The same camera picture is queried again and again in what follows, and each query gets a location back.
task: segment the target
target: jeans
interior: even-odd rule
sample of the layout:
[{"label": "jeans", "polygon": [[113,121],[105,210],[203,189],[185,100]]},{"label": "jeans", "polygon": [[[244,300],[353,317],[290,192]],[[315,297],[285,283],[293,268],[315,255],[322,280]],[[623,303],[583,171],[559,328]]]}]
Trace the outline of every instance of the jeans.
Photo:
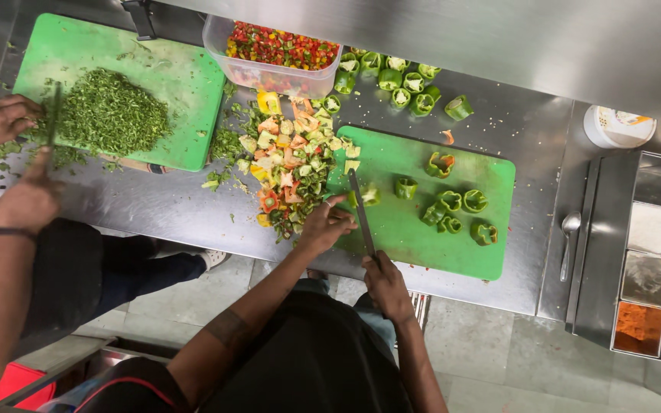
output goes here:
[{"label": "jeans", "polygon": [[[331,283],[328,280],[319,280],[312,278],[301,278],[292,288],[293,291],[307,291],[309,293],[328,294],[331,289]],[[384,318],[380,309],[374,308],[369,293],[364,293],[358,298],[353,309],[358,316],[369,325],[389,346],[389,350],[394,352],[394,342],[397,341],[397,333],[394,332],[394,324]]]},{"label": "jeans", "polygon": [[134,298],[160,291],[206,272],[206,262],[188,253],[151,259],[157,254],[152,239],[102,235],[104,260],[101,265],[101,299],[93,318]]}]

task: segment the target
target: green cutting board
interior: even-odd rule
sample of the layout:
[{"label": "green cutting board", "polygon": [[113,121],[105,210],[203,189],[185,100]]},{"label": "green cutting board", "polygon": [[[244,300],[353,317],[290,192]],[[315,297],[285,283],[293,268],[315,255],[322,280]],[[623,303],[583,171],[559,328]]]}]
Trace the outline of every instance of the green cutting board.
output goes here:
[{"label": "green cutting board", "polygon": [[[499,279],[514,191],[513,163],[362,128],[341,127],[337,136],[348,137],[354,145],[361,146],[361,155],[356,158],[361,161],[357,171],[361,187],[374,184],[381,190],[381,203],[366,208],[376,249],[384,250],[394,261],[489,281]],[[445,179],[425,173],[425,165],[434,152],[455,156],[453,172]],[[343,174],[345,151],[335,151],[334,155],[338,167],[328,176],[327,188],[330,193],[350,191],[348,177]],[[411,201],[394,196],[394,183],[401,177],[411,177],[418,182]],[[452,213],[463,222],[463,231],[438,234],[437,226],[427,226],[419,220],[435,202],[436,193],[454,190],[463,194],[471,189],[482,190],[489,204],[479,214],[463,210]],[[345,202],[341,207],[350,210]],[[471,224],[476,221],[495,225],[499,230],[498,243],[482,247],[471,239]],[[366,253],[361,231],[341,237],[335,247]]]},{"label": "green cutting board", "polygon": [[[134,152],[128,158],[199,171],[206,164],[225,76],[200,47],[163,40],[140,42],[147,51],[136,44],[136,38],[125,30],[43,14],[34,24],[13,92],[40,102],[54,89],[45,86],[47,78],[62,82],[67,93],[86,70],[123,73],[168,104],[174,126],[174,134],[158,140],[152,151]],[[127,55],[117,60],[120,54]],[[197,131],[206,135],[198,136]]]}]

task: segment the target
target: white powder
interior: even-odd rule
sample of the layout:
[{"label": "white powder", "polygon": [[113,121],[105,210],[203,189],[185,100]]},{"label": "white powder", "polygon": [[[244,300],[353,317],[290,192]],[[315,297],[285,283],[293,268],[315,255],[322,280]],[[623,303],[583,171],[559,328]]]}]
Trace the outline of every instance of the white powder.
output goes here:
[{"label": "white powder", "polygon": [[632,204],[628,248],[661,255],[660,207],[644,203]]}]

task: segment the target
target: stainless steel wall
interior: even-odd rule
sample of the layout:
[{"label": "stainless steel wall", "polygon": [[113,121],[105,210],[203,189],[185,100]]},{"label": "stainless steel wall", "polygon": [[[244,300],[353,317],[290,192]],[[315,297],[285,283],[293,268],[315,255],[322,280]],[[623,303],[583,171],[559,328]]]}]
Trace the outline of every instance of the stainless steel wall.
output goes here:
[{"label": "stainless steel wall", "polygon": [[655,0],[160,1],[661,119]]}]

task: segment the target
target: plastic container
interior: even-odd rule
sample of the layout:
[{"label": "plastic container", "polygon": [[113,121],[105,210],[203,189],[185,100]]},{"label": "plastic container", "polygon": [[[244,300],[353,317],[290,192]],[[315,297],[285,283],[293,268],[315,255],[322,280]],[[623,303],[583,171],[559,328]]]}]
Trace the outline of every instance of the plastic container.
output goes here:
[{"label": "plastic container", "polygon": [[234,21],[216,15],[208,15],[203,27],[203,44],[228,80],[248,88],[277,92],[300,98],[321,99],[333,89],[339,55],[323,70],[302,70],[252,62],[226,56],[226,41],[234,31]]}]

